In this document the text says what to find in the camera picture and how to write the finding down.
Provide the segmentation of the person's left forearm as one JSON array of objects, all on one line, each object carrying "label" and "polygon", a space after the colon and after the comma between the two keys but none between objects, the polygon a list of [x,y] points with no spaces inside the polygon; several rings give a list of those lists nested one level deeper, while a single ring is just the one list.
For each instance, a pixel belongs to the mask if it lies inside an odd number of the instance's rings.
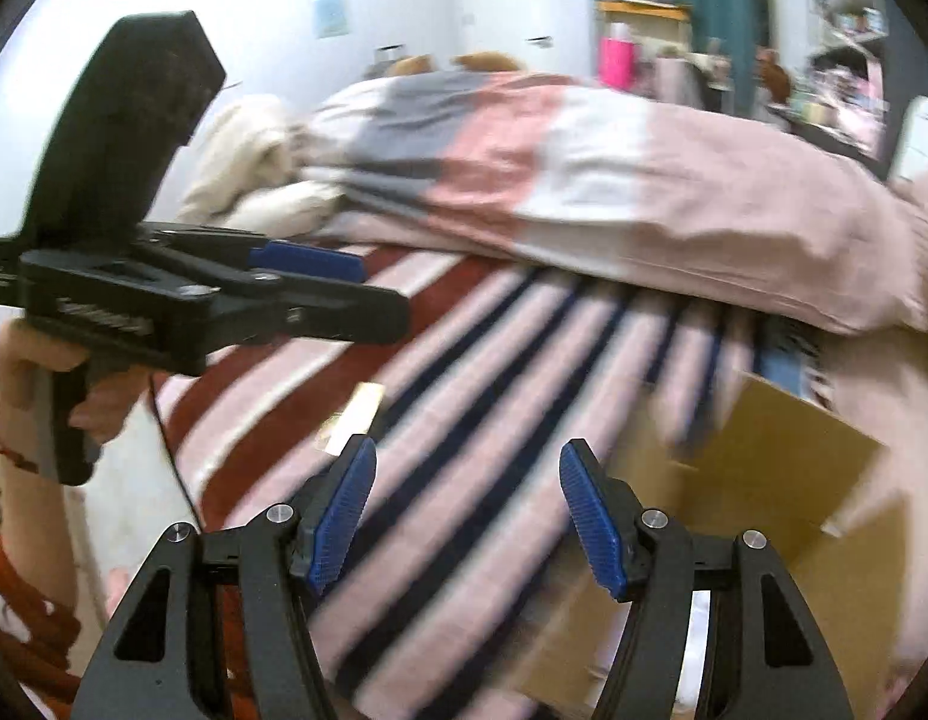
[{"label": "person's left forearm", "polygon": [[59,484],[0,460],[2,544],[18,577],[68,611],[77,608],[78,572]]}]

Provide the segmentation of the person's left hand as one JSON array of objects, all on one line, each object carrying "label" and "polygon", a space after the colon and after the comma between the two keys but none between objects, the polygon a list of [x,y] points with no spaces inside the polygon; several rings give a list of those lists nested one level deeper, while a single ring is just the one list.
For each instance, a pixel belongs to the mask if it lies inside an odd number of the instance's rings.
[{"label": "person's left hand", "polygon": [[10,320],[0,328],[0,454],[59,483],[85,483],[148,379],[146,367],[109,364]]}]

